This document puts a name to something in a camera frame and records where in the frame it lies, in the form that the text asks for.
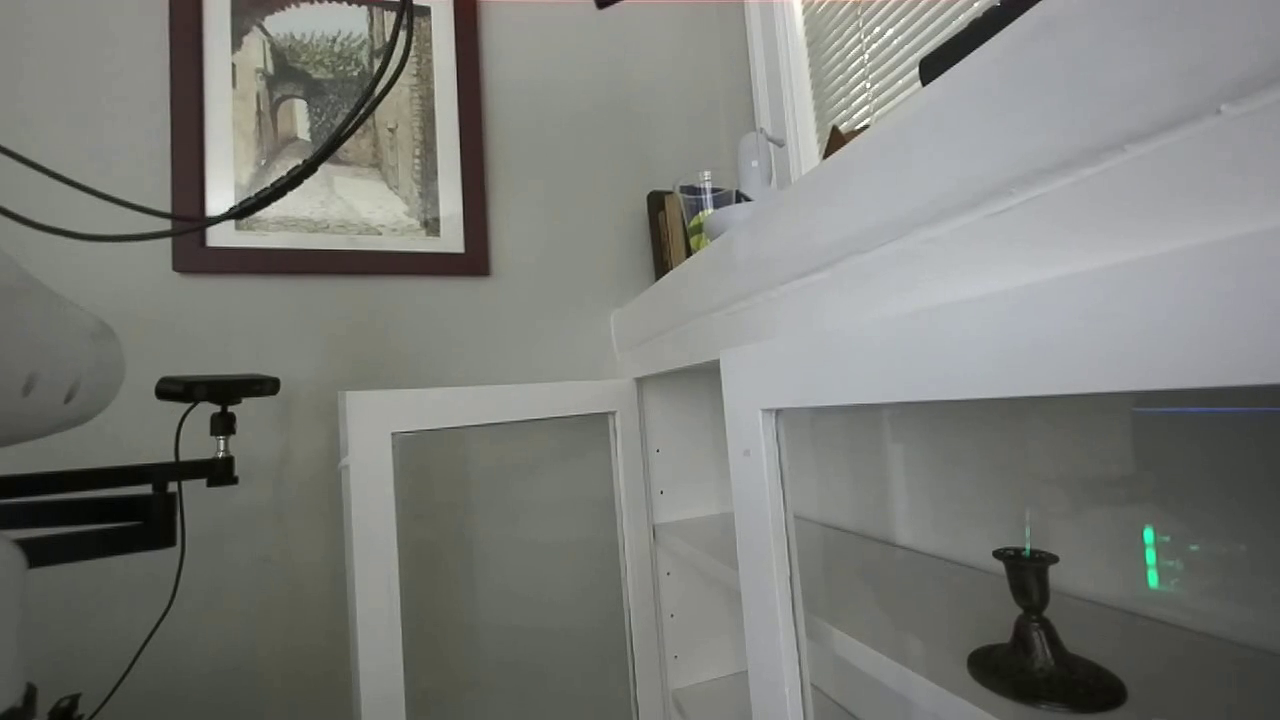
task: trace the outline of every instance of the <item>gray wall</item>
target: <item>gray wall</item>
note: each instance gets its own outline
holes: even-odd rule
[[[163,205],[163,0],[4,0],[0,139]],[[4,467],[148,459],[177,411],[159,372],[264,367],[286,391],[244,414],[244,483],[191,490],[181,606],[113,714],[346,720],[351,642],[337,490],[337,396],[396,384],[608,377],[608,309],[647,282],[644,193],[748,127],[733,0],[478,0],[492,279],[185,279],[168,248],[82,248],[0,224],[0,252],[96,309],[122,341],[121,401],[80,433],[4,447]],[[0,163],[4,205],[114,220]],[[45,572],[30,673],[109,687],[163,601],[168,557]]]

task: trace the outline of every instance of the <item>black cable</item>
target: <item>black cable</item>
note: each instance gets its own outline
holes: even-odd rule
[[[203,230],[203,226],[217,226],[217,224],[228,224],[228,220],[249,220],[264,209],[270,209],[277,198],[283,198],[292,189],[298,189],[308,177],[318,173],[318,163],[326,163],[343,139],[351,139],[359,130],[359,122],[389,98],[389,90],[396,86],[396,81],[405,76],[407,68],[407,55],[411,55],[411,0],[396,0],[396,25],[390,25],[390,35],[389,35],[389,49],[378,51],[378,65],[373,70],[373,81],[364,85],[364,90],[355,96],[355,104],[346,107],[346,116],[337,122],[337,130],[308,156],[298,160],[295,168],[286,168],[283,177],[277,177],[269,189],[234,198],[228,212],[218,216],[181,216],[181,212],[159,212],[159,209],[148,209],[148,205],[135,205],[135,198],[122,198],[122,195],[113,195],[105,189],[91,189],[82,180],[72,180],[49,163],[36,163],[30,156],[24,151],[11,151],[0,143],[0,156],[63,182],[63,189],[74,189],[82,195],[96,195],[105,205],[114,205],[114,209],[128,209],[128,212],[140,212],[140,216],[155,216],[155,220],[170,220],[170,226],[151,226],[151,230],[80,230],[80,226],[63,226],[63,224],[49,224],[49,220],[36,220],[36,216],[24,216],[17,209],[4,209],[0,205],[0,216],[11,220],[11,224],[24,224],[30,230],[45,230],[45,237],[63,237],[63,238],[86,238],[86,243],[122,243],[122,238],[163,238],[163,237],[188,237],[188,230]]]
[[[191,420],[201,403],[188,403],[185,414],[170,427],[170,459],[185,459],[185,427]],[[148,634],[135,642],[135,650],[128,656],[122,673],[114,676],[114,684],[109,687],[109,696],[86,713],[86,720],[105,714],[105,707],[114,698],[114,692],[128,684],[128,676],[135,673],[135,662],[143,660],[143,650],[151,647],[151,639],[159,634],[159,628],[168,622],[177,595],[185,587],[188,577],[188,490],[185,483],[177,483],[177,568],[170,568],[170,585],[168,585],[168,601],[159,606],[159,616],[151,619]]]

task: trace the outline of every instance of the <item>framed picture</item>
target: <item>framed picture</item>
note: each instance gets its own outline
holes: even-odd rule
[[[400,0],[168,6],[185,216],[228,212],[330,143],[405,49]],[[254,216],[177,237],[177,273],[487,276],[474,0],[411,0],[405,32],[400,81],[338,151]]]

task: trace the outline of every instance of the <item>dark candle holder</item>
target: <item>dark candle holder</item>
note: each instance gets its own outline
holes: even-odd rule
[[[1126,698],[1115,673],[1070,656],[1069,642],[1048,622],[1048,568],[1051,553],[1039,547],[994,547],[1002,564],[1009,592],[1021,606],[1009,642],[989,642],[966,656],[971,678],[1017,705],[1056,705],[1069,713],[1112,713]]]

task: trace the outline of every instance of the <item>black tripod arm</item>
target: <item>black tripod arm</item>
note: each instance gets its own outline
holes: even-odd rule
[[[234,459],[217,457],[217,459],[177,459],[177,462],[113,462],[113,467],[0,475],[0,504],[17,496],[72,496],[72,490],[188,483],[188,481],[209,481],[209,486],[234,483]]]

